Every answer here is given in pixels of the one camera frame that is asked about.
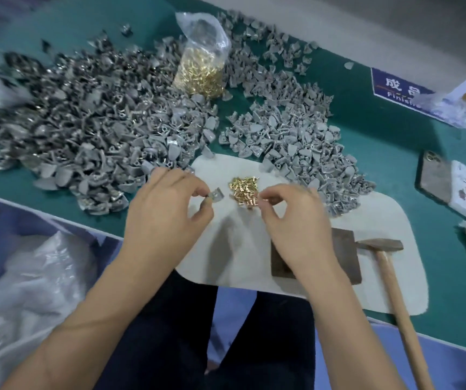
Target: forearm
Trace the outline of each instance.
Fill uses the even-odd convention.
[[[123,332],[170,274],[120,255],[74,312],[11,374],[3,390],[92,389]]]
[[[309,294],[333,390],[405,390],[348,277],[337,263],[331,268],[321,266],[309,268],[299,279]],[[331,275],[323,275],[326,281],[318,282],[318,271]]]

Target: green table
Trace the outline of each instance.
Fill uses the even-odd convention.
[[[86,39],[102,28],[114,44],[132,43],[150,48],[153,39],[178,35],[176,10],[215,13],[218,9],[198,0],[55,0],[40,11],[6,27],[0,33],[1,50],[15,50],[38,57],[41,39],[55,51],[71,53],[88,48]],[[120,25],[134,31],[126,39]],[[466,242],[457,229],[461,218],[414,188],[418,156],[433,150],[466,164],[466,132],[425,117],[372,95],[370,69],[325,50],[315,51],[306,79],[317,81],[334,95],[329,123],[340,126],[341,143],[359,160],[360,169],[377,183],[377,190],[393,197],[408,215],[415,233],[429,284],[429,308],[412,318],[419,333],[466,347]],[[233,110],[244,112],[249,102],[238,96],[219,103],[223,118]],[[226,153],[218,143],[213,150]],[[0,199],[79,223],[112,235],[123,236],[126,213],[103,217],[81,212],[66,191],[43,192],[32,186],[27,170],[0,172]],[[392,322],[392,317],[367,311],[369,317]]]

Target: hammer head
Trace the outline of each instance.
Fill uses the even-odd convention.
[[[405,248],[401,241],[386,238],[366,239],[356,242],[356,245],[358,248],[382,252],[397,252]]]

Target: left hand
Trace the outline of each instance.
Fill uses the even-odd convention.
[[[191,196],[205,197],[210,188],[200,178],[180,169],[156,168],[139,189],[126,218],[120,256],[132,261],[137,270],[149,265],[174,269],[195,245],[213,219],[211,198],[188,217]]]

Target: pile of gray plastic parts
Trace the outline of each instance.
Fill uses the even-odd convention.
[[[217,17],[232,42],[226,88],[242,87],[245,97],[263,99],[253,102],[251,112],[227,117],[231,126],[220,129],[219,143],[239,157],[263,158],[264,171],[276,169],[291,182],[318,189],[332,216],[356,208],[359,195],[375,184],[358,173],[354,157],[343,154],[336,143],[340,129],[327,127],[332,97],[317,84],[299,84],[294,75],[306,74],[318,46],[290,44],[275,26],[238,12]],[[264,61],[249,48],[251,41],[265,41]],[[68,188],[82,210],[105,215],[125,209],[125,193],[135,193],[155,167],[192,171],[198,151],[213,157],[208,144],[219,127],[218,106],[172,87],[181,39],[164,38],[155,51],[117,51],[106,33],[89,43],[95,52],[59,53],[50,67],[4,54],[0,73],[7,84],[17,80],[35,100],[0,109],[0,170],[21,163],[38,176],[36,187]],[[294,72],[276,71],[279,58]],[[232,98],[224,90],[223,101]]]

